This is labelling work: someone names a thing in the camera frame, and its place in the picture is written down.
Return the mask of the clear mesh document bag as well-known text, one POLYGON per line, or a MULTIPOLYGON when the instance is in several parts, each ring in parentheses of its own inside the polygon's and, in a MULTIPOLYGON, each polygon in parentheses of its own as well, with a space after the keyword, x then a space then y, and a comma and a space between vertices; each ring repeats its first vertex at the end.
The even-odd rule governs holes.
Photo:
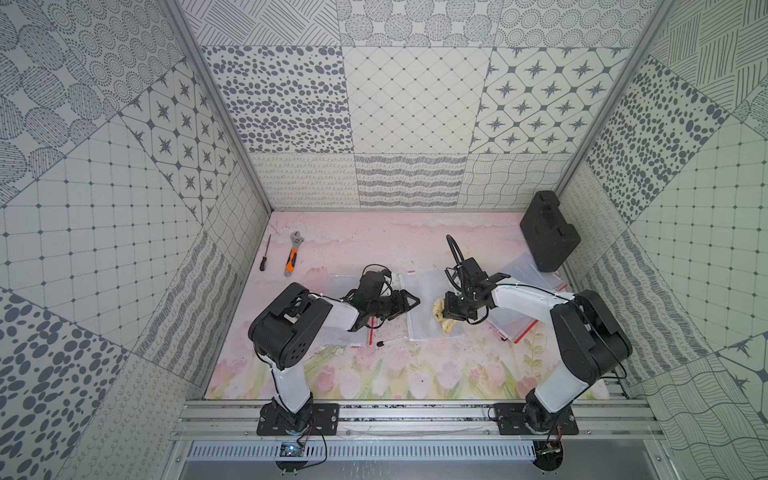
POLYGON ((406 290, 420 300, 420 304, 373 332, 373 343, 389 342, 398 339, 409 341, 430 341, 458 338, 465 335, 463 323, 456 323, 450 332, 446 332, 442 322, 433 317, 433 307, 438 300, 443 300, 445 293, 452 287, 443 271, 421 271, 398 273, 394 277, 395 288, 406 290))
POLYGON ((517 343, 536 322, 552 326, 551 310, 574 298, 570 292, 551 292, 523 286, 502 285, 491 298, 491 325, 505 338, 517 343))
POLYGON ((510 275, 512 279, 520 283, 534 285, 546 290, 560 292, 568 287, 567 282, 558 273, 539 271, 530 252, 522 253, 504 265, 500 272, 510 275))

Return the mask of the yellow microfiber cloth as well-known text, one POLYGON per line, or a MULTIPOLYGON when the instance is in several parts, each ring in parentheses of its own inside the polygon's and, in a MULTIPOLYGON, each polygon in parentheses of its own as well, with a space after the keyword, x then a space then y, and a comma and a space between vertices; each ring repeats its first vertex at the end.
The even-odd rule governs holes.
POLYGON ((445 335, 450 335, 458 324, 457 320, 449 318, 445 313, 445 300, 443 298, 437 299, 433 304, 432 318, 438 322, 445 335))

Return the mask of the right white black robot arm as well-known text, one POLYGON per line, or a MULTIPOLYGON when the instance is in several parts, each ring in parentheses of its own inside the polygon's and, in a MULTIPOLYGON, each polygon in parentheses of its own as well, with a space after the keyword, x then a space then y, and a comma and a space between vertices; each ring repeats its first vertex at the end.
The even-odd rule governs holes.
POLYGON ((628 335, 597 292, 556 292, 506 273, 489 275, 474 258, 463 255, 452 236, 446 240, 455 265, 445 269, 452 289, 442 301, 442 319, 479 325, 492 310, 503 309, 554 331, 560 364, 526 395, 522 410, 531 432, 554 431, 574 400, 632 355, 628 335))

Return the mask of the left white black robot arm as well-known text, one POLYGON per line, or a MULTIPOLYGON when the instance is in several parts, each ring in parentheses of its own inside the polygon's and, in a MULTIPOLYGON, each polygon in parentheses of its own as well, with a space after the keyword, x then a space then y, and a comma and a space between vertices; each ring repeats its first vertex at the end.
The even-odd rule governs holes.
POLYGON ((312 418, 313 395, 302 360, 324 326, 356 333, 370 323, 394 320, 421 304, 406 290, 391 284, 392 272, 366 266, 357 287, 340 298, 312 292, 290 283, 251 323, 248 338, 254 352, 270 367, 276 393, 268 405, 289 431, 302 431, 312 418))

